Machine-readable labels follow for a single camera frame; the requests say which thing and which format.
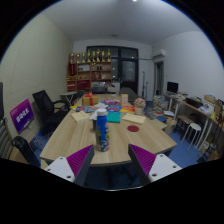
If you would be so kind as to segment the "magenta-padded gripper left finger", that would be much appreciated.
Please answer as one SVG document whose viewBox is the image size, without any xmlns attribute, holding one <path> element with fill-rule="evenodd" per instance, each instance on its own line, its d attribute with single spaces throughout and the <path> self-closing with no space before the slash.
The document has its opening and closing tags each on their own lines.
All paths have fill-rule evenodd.
<svg viewBox="0 0 224 224">
<path fill-rule="evenodd" d="M 57 158 L 45 171 L 82 186 L 93 157 L 94 146 L 89 145 L 68 157 Z"/>
</svg>

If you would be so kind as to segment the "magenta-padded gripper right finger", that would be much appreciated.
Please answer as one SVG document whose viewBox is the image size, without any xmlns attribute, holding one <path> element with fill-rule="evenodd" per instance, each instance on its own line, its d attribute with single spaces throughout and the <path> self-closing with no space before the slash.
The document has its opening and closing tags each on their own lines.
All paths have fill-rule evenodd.
<svg viewBox="0 0 224 224">
<path fill-rule="evenodd" d="M 181 167 L 165 154 L 154 155 L 133 144 L 128 145 L 128 154 L 142 185 L 147 185 L 181 170 Z"/>
</svg>

